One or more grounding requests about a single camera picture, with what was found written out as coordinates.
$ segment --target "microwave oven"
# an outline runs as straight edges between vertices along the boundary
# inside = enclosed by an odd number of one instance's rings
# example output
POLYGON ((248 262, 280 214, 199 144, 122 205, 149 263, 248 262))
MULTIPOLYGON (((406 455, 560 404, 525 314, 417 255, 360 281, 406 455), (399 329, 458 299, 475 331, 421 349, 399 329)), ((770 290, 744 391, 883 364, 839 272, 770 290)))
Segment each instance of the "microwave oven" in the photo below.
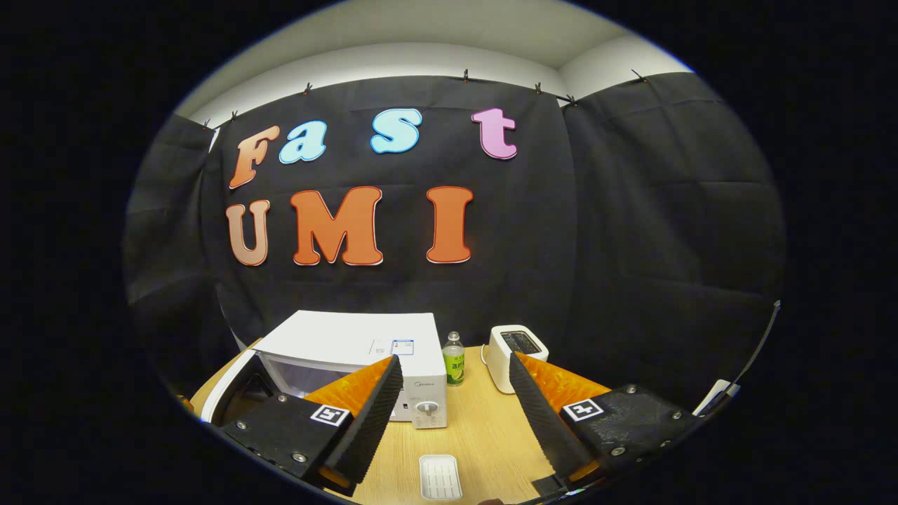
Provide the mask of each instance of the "microwave oven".
POLYGON ((351 314, 296 311, 225 372, 200 418, 211 422, 229 381, 257 357, 283 394, 299 398, 352 372, 397 355, 402 389, 390 421, 417 429, 444 428, 446 371, 436 321, 425 314, 351 314))

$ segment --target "wooden table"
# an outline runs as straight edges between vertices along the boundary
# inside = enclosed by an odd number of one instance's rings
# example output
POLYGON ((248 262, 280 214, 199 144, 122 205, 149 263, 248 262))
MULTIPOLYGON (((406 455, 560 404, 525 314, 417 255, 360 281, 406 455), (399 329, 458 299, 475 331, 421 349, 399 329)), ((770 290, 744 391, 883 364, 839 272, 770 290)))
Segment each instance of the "wooden table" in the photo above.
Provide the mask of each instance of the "wooden table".
MULTIPOLYGON (((518 503, 539 496, 531 482, 553 471, 521 404, 513 394, 496 389, 480 361, 480 347, 466 348, 464 357, 464 383, 447 387, 448 426, 415 430, 410 422, 388 423, 352 501, 365 505, 443 502, 421 496, 418 459, 426 454, 450 454, 458 460, 462 498, 447 503, 477 504, 492 498, 518 503)), ((194 412, 202 412, 212 387, 236 360, 234 357, 194 394, 190 399, 194 412)))

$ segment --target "orange letter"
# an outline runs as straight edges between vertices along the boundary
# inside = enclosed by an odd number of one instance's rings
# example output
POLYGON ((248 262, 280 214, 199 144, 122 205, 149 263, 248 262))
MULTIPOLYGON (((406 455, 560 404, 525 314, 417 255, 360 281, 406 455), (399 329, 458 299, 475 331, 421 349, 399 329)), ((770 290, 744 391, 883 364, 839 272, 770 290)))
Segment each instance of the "orange letter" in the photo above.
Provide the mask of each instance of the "orange letter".
POLYGON ((432 263, 461 263, 471 257, 464 246, 464 208, 474 199, 466 188, 443 186, 427 192, 434 202, 434 246, 427 251, 432 263))
POLYGON ((280 128, 273 126, 252 137, 245 138, 237 145, 240 154, 237 155, 237 168, 233 171, 233 179, 228 184, 229 188, 233 190, 252 181, 252 178, 256 176, 256 171, 252 170, 252 162, 262 163, 262 160, 265 159, 265 152, 269 148, 268 141, 277 138, 278 134, 280 134, 280 128))
POLYGON ((246 248, 243 241, 243 214, 246 207, 232 205, 224 212, 227 215, 228 229, 231 232, 231 251, 237 261, 249 267, 261 265, 269 255, 269 238, 265 232, 265 214, 271 204, 266 199, 258 199, 250 204, 252 223, 256 228, 256 247, 252 251, 246 248))
POLYGON ((349 190, 332 217, 318 191, 300 191, 290 198, 296 208, 297 248, 293 262, 297 265, 317 265, 321 260, 313 245, 318 243, 328 263, 337 260, 337 253, 347 238, 343 262, 347 265, 377 265, 383 254, 377 250, 374 237, 374 206, 381 200, 381 191, 371 186, 349 190))

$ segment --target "ceiling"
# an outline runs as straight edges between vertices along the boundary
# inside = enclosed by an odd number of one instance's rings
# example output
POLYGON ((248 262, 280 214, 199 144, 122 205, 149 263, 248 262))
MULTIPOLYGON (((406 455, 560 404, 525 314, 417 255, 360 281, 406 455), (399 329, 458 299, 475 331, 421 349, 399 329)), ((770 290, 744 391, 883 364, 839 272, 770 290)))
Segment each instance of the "ceiling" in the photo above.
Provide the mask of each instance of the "ceiling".
POLYGON ((178 107, 189 116, 277 66, 337 49, 436 42, 488 49, 551 67, 628 31, 560 0, 347 0, 290 24, 219 68, 178 107))

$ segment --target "black fabric backdrop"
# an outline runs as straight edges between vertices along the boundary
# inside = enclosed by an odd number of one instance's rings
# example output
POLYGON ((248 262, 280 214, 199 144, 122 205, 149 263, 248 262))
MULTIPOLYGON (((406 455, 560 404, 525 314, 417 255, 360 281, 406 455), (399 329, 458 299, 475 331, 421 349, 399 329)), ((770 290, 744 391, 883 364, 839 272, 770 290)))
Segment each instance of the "black fabric backdrop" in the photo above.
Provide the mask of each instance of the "black fabric backdrop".
POLYGON ((564 108, 577 171, 577 283, 556 364, 686 407, 730 380, 780 294, 786 237, 770 168, 691 73, 564 108))
MULTIPOLYGON (((458 331, 466 345, 486 343, 499 324, 524 324, 547 345, 563 339, 573 285, 576 205, 568 135, 556 100, 499 83, 444 77, 390 77, 336 84, 263 105, 221 128, 203 179, 203 230, 215 270, 223 274, 224 313, 245 343, 263 337, 298 309, 333 312, 433 312, 441 338, 458 331), (493 107, 516 122, 506 142, 510 160, 489 157, 471 115, 493 107), (372 120, 394 108, 422 117, 416 145, 378 155, 372 120), (326 150, 312 162, 282 164, 286 134, 309 120, 327 123, 326 150), (255 178, 230 190, 237 144, 273 125, 255 178), (338 258, 299 267, 296 211, 290 197, 317 190, 332 215, 356 186, 383 192, 375 212, 383 263, 350 266, 338 258), (457 264, 427 260, 434 209, 427 190, 460 186, 474 193, 465 211, 471 258, 457 264), (225 208, 267 199, 268 258, 239 263, 229 245, 225 208)), ((243 216, 246 245, 254 225, 243 216)))
POLYGON ((235 351, 199 234, 199 181, 212 135, 178 116, 165 124, 137 172, 122 243, 137 337, 186 396, 235 351))
MULTIPOLYGON (((785 239, 769 167, 694 74, 652 75, 563 110, 552 95, 509 84, 370 79, 241 113, 207 156, 210 137, 181 118, 160 135, 126 240, 138 320, 185 394, 236 352, 228 324, 250 343, 298 309, 433 312, 441 337, 455 330, 476 345, 492 326, 524 324, 551 362, 610 387, 640 383, 691 408, 745 363, 779 294, 785 239), (516 122, 506 130, 518 148, 511 160, 480 147, 471 115, 492 107, 516 122), (421 112, 418 143, 378 155, 372 120, 394 108, 421 112), (286 133, 309 120, 328 125, 324 154, 281 164, 286 133), (255 178, 230 190, 237 144, 273 125, 280 135, 255 178), (154 157, 179 143, 182 155, 154 157), (383 263, 296 266, 290 197, 318 190, 336 214, 349 189, 368 185, 383 192, 375 213, 383 263), (426 193, 445 185, 474 193, 465 212, 471 258, 437 265, 426 257, 434 219, 426 193), (136 213, 153 188, 172 203, 136 213), (225 209, 257 199, 271 203, 269 254, 248 267, 231 252, 225 209)), ((254 247, 248 210, 243 230, 254 247)))

